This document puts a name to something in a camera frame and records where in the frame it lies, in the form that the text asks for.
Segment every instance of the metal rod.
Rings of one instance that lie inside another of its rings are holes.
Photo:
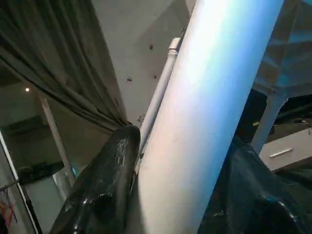
[[[54,121],[53,114],[51,112],[49,103],[48,103],[47,99],[45,99],[41,95],[39,95],[39,99],[40,99],[43,111],[45,113],[45,116],[46,116],[46,118],[48,120],[48,123],[49,123],[50,129],[51,129],[54,141],[55,141],[55,143],[57,145],[59,155],[60,155],[60,157],[61,157],[61,159],[63,161],[64,168],[65,168],[65,170],[67,172],[69,183],[71,184],[71,186],[73,186],[73,184],[74,184],[74,182],[76,180],[76,177],[75,177],[75,174],[73,172],[72,163],[71,163],[71,161],[70,161],[70,159],[69,159],[69,157],[68,157],[68,155],[66,153],[65,147],[63,145],[62,139],[61,139],[60,134],[59,134],[58,127],[55,124],[55,121]]]
[[[4,191],[4,190],[6,190],[6,189],[12,187],[13,185],[19,183],[19,181],[20,181],[20,179],[14,180],[14,181],[12,181],[12,182],[10,182],[10,183],[4,185],[3,187],[0,188],[0,192],[2,192],[2,191]]]
[[[268,138],[279,110],[287,100],[286,93],[276,93],[268,96],[267,106],[261,117],[256,133],[254,134],[250,143],[250,145],[258,154],[261,152],[261,149]]]
[[[197,233],[283,0],[238,2],[196,2],[134,186],[127,234]]]

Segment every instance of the white cabinet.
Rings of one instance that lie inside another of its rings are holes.
[[[312,135],[309,135],[308,129],[271,141],[260,152],[260,158],[271,170],[311,156]]]

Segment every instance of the black object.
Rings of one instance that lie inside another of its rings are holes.
[[[52,176],[64,167],[63,162],[55,162],[47,164],[41,162],[32,167],[24,167],[18,169],[19,183],[22,185],[33,183],[40,179]]]
[[[38,232],[38,234],[42,234],[43,232],[42,232],[41,226],[39,224],[39,221],[38,221],[36,212],[34,210],[33,204],[31,202],[31,200],[29,199],[28,194],[27,194],[26,190],[23,188],[23,186],[22,186],[22,189],[24,191],[24,195],[26,196],[26,205],[27,205],[27,207],[29,209],[31,217],[33,218],[33,221],[34,221],[35,227],[37,229],[37,232]]]
[[[135,126],[116,130],[77,178],[50,234],[118,234],[140,143]]]
[[[312,229],[312,163],[306,161],[276,174],[303,208]]]
[[[199,234],[310,234],[306,214],[254,150],[235,138]]]
[[[0,233],[1,234],[8,234],[8,229],[6,227],[5,220],[4,220],[1,213],[0,213]]]

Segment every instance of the white drawer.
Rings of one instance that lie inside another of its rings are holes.
[[[311,156],[312,135],[308,129],[271,141],[260,152],[260,158],[271,170]]]

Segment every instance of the white wall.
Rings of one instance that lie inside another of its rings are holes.
[[[107,135],[96,125],[74,116],[54,101],[48,101],[67,155],[75,167],[87,165],[100,152]]]
[[[43,234],[48,234],[63,206],[52,177],[25,186]]]
[[[33,96],[25,92],[22,82],[0,88],[0,126],[6,126],[37,115]]]
[[[174,37],[180,37],[188,21],[188,8],[185,0],[92,2],[110,50],[128,120],[137,125],[156,88],[168,46]]]
[[[196,0],[185,0],[189,12],[192,13]]]
[[[0,187],[5,184],[12,182],[13,175],[10,172],[9,164],[6,161],[4,152],[0,145]],[[17,217],[17,221],[12,219],[10,226],[10,234],[32,234],[34,233],[32,224],[28,217],[26,208],[24,207],[23,201],[20,197],[19,191],[16,186],[12,186],[8,189],[10,200],[14,206],[14,212]],[[0,194],[0,201],[6,201],[3,194]]]

